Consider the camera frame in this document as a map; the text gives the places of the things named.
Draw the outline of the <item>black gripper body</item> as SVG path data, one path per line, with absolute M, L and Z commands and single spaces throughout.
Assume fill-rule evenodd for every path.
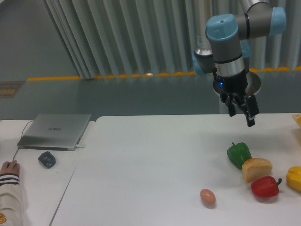
M 245 72 L 240 72 L 228 77 L 223 76 L 218 82 L 218 87 L 226 93 L 245 94 L 247 85 Z

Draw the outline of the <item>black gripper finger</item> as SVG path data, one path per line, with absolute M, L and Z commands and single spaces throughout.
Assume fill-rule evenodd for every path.
M 255 125 L 255 117 L 259 114 L 259 108 L 255 95 L 244 98 L 245 116 L 248 127 Z
M 234 100 L 235 99 L 234 99 L 232 93 L 230 93 L 230 94 L 224 93 L 224 92 L 221 93 L 221 102 L 224 103 L 225 106 L 227 107 L 228 114 L 230 117 L 233 117 L 234 115 L 236 115 L 235 105 L 233 103 Z

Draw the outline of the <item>white striped sleeve forearm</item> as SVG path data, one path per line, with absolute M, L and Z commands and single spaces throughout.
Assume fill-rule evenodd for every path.
M 23 198 L 17 174 L 0 175 L 0 225 L 23 225 Z

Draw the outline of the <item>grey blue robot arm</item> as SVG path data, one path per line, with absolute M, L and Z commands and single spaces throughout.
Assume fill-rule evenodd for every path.
M 213 15 L 212 1 L 193 1 L 196 19 L 196 47 L 192 59 L 197 74 L 214 77 L 213 88 L 228 109 L 229 116 L 236 109 L 245 115 L 248 127 L 255 124 L 259 114 L 249 85 L 248 39 L 274 36 L 286 29 L 286 12 L 263 0 L 242 0 L 240 15 Z

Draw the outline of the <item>person's hand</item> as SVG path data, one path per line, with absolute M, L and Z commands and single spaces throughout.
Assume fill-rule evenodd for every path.
M 0 174 L 1 175 L 20 175 L 20 164 L 16 161 L 13 160 L 12 162 L 4 162 L 1 169 L 0 169 Z

